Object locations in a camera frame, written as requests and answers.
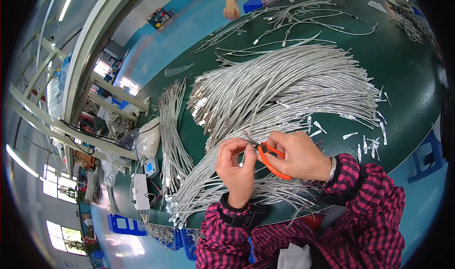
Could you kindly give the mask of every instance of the hand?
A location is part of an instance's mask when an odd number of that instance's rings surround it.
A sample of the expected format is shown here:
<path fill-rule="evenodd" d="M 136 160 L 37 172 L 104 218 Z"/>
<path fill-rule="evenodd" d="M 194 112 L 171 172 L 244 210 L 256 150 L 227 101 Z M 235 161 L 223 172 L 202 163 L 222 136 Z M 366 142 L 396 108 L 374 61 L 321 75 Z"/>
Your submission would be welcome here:
<path fill-rule="evenodd" d="M 235 2 L 226 2 L 226 7 L 224 8 L 224 17 L 230 20 L 234 20 L 240 17 L 240 10 L 238 9 L 238 6 Z"/>
<path fill-rule="evenodd" d="M 286 158 L 265 153 L 270 164 L 282 174 L 304 180 L 327 181 L 332 170 L 332 159 L 324 156 L 304 132 L 285 134 L 272 131 L 267 145 L 285 154 Z"/>
<path fill-rule="evenodd" d="M 238 155 L 245 150 L 242 167 Z M 254 164 L 256 151 L 252 144 L 241 138 L 231 138 L 220 143 L 215 171 L 229 190 L 228 204 L 236 209 L 243 208 L 253 194 Z"/>

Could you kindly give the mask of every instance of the white power strip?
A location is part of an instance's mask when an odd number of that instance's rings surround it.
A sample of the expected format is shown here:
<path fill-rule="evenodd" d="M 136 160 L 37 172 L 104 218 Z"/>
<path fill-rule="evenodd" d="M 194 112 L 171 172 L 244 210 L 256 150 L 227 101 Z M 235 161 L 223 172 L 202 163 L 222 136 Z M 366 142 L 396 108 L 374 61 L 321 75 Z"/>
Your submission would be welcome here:
<path fill-rule="evenodd" d="M 145 196 L 145 194 L 148 193 L 146 175 L 137 173 L 134 176 L 133 185 L 134 208 L 136 208 L 136 210 L 150 209 L 149 199 Z"/>

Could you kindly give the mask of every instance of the black wrist strap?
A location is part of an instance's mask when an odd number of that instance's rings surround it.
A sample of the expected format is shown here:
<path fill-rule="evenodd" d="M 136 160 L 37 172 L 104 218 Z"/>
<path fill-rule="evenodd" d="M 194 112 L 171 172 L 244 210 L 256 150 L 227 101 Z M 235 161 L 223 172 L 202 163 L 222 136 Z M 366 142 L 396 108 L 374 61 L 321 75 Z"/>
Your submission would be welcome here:
<path fill-rule="evenodd" d="M 321 193 L 321 198 L 329 204 L 335 204 L 338 206 L 346 206 L 346 203 L 354 200 L 358 195 L 359 191 L 364 184 L 364 180 L 368 178 L 368 173 L 363 165 L 360 166 L 359 178 L 357 179 L 355 185 L 347 189 L 342 195 L 335 193 Z"/>
<path fill-rule="evenodd" d="M 224 193 L 221 196 L 220 203 L 230 211 L 234 212 L 243 212 L 247 209 L 248 205 L 243 207 L 242 209 L 235 209 L 232 208 L 228 205 L 228 197 L 229 197 L 229 192 Z M 233 228 L 239 228 L 242 227 L 243 225 L 247 225 L 249 229 L 253 229 L 259 223 L 266 217 L 268 213 L 268 209 L 265 205 L 262 204 L 256 204 L 252 206 L 252 210 L 248 211 L 246 215 L 226 215 L 223 213 L 223 210 L 218 207 L 218 213 L 220 214 L 221 220 L 223 220 L 225 223 L 227 223 L 228 226 L 233 227 Z"/>

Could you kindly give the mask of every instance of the person's arm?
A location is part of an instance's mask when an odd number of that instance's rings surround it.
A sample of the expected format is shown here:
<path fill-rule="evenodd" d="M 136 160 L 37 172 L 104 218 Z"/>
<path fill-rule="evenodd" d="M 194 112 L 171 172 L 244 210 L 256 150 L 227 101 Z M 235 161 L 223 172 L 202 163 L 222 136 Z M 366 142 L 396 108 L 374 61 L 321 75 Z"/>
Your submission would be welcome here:
<path fill-rule="evenodd" d="M 242 209 L 235 209 L 226 203 L 214 203 L 205 212 L 201 224 L 201 238 L 196 247 L 197 268 L 244 268 L 250 254 L 248 237 L 251 230 L 244 224 L 235 228 L 221 220 L 218 210 L 225 215 L 244 216 L 251 211 L 248 203 Z"/>
<path fill-rule="evenodd" d="M 351 257 L 357 265 L 367 268 L 375 265 L 384 268 L 399 268 L 405 240 L 398 231 L 405 207 L 405 192 L 394 185 L 382 167 L 376 164 L 360 166 L 347 153 L 339 154 L 333 179 L 324 187 L 326 193 L 346 195 L 365 176 L 358 196 L 346 201 L 346 209 L 352 215 L 355 227 L 365 228 L 354 239 L 357 250 L 349 247 Z"/>
<path fill-rule="evenodd" d="M 240 152 L 245 150 L 243 166 L 238 163 Z M 210 205 L 202 222 L 201 238 L 196 246 L 197 268 L 243 268 L 248 265 L 251 230 L 245 224 L 229 226 L 224 218 L 245 216 L 251 211 L 249 198 L 254 188 L 254 164 L 256 151 L 252 145 L 240 138 L 220 143 L 215 171 L 224 182 L 229 193 L 219 203 Z"/>
<path fill-rule="evenodd" d="M 304 132 L 284 134 L 272 131 L 267 145 L 285 154 L 284 159 L 265 154 L 270 164 L 282 174 L 322 182 L 330 178 L 332 159 L 324 156 Z M 326 258 L 332 259 L 332 264 L 355 260 L 355 267 L 361 268 L 399 267 L 401 252 L 405 247 L 405 240 L 398 231 L 405 207 L 403 188 L 395 186 L 379 165 L 360 166 L 353 157 L 345 153 L 337 156 L 336 163 L 333 177 L 324 190 L 337 196 L 338 202 L 346 205 L 347 211 L 352 215 L 352 230 L 346 225 L 347 230 L 339 234 L 352 238 L 355 246 L 347 247 L 338 256 L 325 254 Z M 339 266 L 353 267 L 352 264 Z"/>
<path fill-rule="evenodd" d="M 224 8 L 224 17 L 233 20 L 240 17 L 240 10 L 238 9 L 237 0 L 226 0 L 226 7 Z"/>

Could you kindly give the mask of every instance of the sleeve cuff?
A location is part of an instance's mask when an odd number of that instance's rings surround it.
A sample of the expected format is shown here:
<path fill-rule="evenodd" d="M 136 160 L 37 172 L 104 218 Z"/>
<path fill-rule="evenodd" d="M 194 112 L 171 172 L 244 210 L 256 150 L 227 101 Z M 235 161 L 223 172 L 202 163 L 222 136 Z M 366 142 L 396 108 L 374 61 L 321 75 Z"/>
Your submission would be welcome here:
<path fill-rule="evenodd" d="M 343 195 L 344 192 L 355 186 L 359 179 L 360 166 L 347 153 L 339 154 L 335 158 L 337 160 L 335 174 L 323 190 L 326 193 Z"/>
<path fill-rule="evenodd" d="M 252 205 L 248 202 L 243 208 L 237 209 L 233 208 L 228 204 L 229 192 L 224 193 L 220 199 L 220 209 L 223 211 L 223 214 L 227 216 L 236 215 L 236 216 L 246 216 L 247 213 L 252 211 Z"/>

